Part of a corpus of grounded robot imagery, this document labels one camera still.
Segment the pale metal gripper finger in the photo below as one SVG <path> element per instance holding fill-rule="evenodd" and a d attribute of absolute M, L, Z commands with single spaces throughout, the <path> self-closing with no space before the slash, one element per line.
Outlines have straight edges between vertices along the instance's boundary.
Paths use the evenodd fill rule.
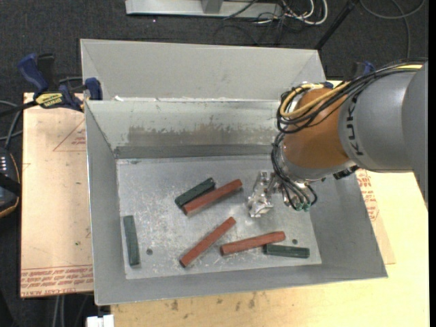
<path fill-rule="evenodd" d="M 268 213 L 271 209 L 273 209 L 273 205 L 271 203 L 264 203 L 264 202 L 254 202 L 249 207 L 249 215 L 252 218 L 258 218 L 262 215 Z"/>
<path fill-rule="evenodd" d="M 250 211 L 260 211 L 265 207 L 265 197 L 261 194 L 253 193 L 247 198 L 247 208 Z"/>

